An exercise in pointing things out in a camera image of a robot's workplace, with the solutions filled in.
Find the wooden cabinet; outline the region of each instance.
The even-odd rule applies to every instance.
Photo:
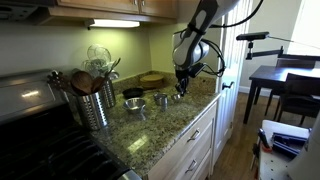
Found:
[[[148,179],[205,179],[209,177],[216,103],[180,138],[148,173]]]
[[[176,18],[177,0],[57,0],[59,6]]]

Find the granite countertop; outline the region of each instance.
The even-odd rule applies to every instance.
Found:
[[[161,112],[153,100],[155,91],[142,96],[146,101],[143,115],[129,114],[123,109],[125,99],[119,94],[116,96],[116,106],[107,110],[107,127],[91,133],[141,177],[219,97],[218,94],[188,93],[181,102],[174,103],[170,98],[176,93],[174,88],[163,88],[160,92],[168,94],[165,112]]]

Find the cabinet door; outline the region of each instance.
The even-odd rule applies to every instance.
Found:
[[[138,14],[138,0],[58,0],[59,6]]]
[[[176,18],[177,0],[140,0],[140,14]]]

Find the wooden chair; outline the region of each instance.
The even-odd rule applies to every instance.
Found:
[[[305,116],[317,116],[320,110],[320,100],[311,95],[320,96],[320,78],[289,73],[284,88],[285,93],[280,95],[278,122],[283,111],[302,115],[300,125]]]
[[[284,58],[279,58],[277,60],[277,65],[276,67],[292,67],[292,68],[306,68],[306,69],[313,69],[316,64],[316,61],[311,61],[311,60],[294,60],[294,59],[284,59]],[[284,89],[272,89],[269,95],[266,111],[264,115],[266,116],[268,113],[269,106],[271,104],[273,95],[279,96],[280,94],[284,93]],[[273,119],[276,119],[278,109],[276,109],[276,113]]]

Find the stainless steel canister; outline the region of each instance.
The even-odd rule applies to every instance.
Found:
[[[102,96],[104,98],[104,101],[106,103],[107,108],[111,108],[116,105],[116,97],[114,95],[113,85],[110,78],[108,78],[104,85],[102,86]]]
[[[106,106],[101,91],[87,96],[77,96],[77,108],[82,124],[90,130],[107,125]]]

